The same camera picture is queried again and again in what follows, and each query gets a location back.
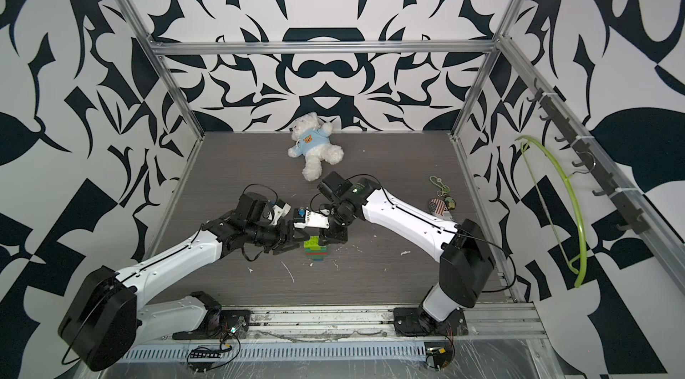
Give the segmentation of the lime lego brick long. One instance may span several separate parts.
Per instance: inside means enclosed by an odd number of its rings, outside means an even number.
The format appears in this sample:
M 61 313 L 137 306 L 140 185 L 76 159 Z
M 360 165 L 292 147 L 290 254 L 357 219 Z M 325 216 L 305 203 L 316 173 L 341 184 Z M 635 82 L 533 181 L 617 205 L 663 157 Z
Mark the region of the lime lego brick long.
M 311 236 L 307 241 L 304 242 L 305 252 L 327 252 L 328 248 L 326 245 L 321 245 L 319 243 L 319 238 L 317 236 Z

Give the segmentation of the green lego brick long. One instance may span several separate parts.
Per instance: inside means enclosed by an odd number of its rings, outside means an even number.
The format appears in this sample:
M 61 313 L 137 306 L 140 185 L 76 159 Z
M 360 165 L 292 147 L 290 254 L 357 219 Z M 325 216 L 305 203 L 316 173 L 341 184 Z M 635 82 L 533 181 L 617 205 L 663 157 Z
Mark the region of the green lego brick long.
M 307 251 L 305 254 L 311 261 L 324 261 L 328 256 L 328 253 L 323 251 Z

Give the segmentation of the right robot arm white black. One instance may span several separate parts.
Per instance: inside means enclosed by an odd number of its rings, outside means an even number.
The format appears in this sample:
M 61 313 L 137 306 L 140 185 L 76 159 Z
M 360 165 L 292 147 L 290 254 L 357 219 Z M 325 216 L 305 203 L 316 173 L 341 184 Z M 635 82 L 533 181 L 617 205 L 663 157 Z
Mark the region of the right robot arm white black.
M 392 196 L 377 179 L 363 174 L 352 182 L 336 172 L 318 184 L 328 204 L 328 226 L 319 242 L 344 244 L 355 220 L 384 227 L 429 254 L 439 265 L 438 281 L 416 308 L 394 309 L 394 328 L 403 336 L 427 336 L 464 320 L 484 292 L 499 245 L 487 241 L 472 220 L 444 220 Z

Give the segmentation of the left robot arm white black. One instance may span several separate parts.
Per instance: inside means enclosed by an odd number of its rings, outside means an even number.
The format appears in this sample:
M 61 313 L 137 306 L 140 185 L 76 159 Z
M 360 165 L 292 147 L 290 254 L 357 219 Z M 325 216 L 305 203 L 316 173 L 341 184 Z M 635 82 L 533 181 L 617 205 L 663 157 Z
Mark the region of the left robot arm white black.
M 101 267 L 87 275 L 58 327 L 58 334 L 90 370 L 101 371 L 131 348 L 178 334 L 212 338 L 221 330 L 221 305 L 202 291 L 154 303 L 168 287 L 246 245 L 281 254 L 308 240 L 305 208 L 243 193 L 235 209 L 200 225 L 190 238 L 121 270 Z

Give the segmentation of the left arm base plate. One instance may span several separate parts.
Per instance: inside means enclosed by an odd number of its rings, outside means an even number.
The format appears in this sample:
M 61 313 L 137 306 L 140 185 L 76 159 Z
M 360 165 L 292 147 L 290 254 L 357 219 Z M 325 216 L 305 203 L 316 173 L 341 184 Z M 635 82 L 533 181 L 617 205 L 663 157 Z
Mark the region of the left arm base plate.
M 224 339 L 230 334 L 240 336 L 247 332 L 252 315 L 249 309 L 212 309 L 200 323 L 199 327 L 189 332 L 177 332 L 172 335 L 175 341 Z

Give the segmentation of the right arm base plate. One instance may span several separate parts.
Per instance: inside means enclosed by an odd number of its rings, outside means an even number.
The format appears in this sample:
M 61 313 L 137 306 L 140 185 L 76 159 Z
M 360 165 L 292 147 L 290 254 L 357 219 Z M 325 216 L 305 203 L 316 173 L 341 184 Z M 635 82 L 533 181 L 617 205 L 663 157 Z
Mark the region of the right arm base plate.
M 446 320 L 430 317 L 420 307 L 394 308 L 394 330 L 400 336 L 467 336 L 468 326 L 464 311 L 455 309 Z

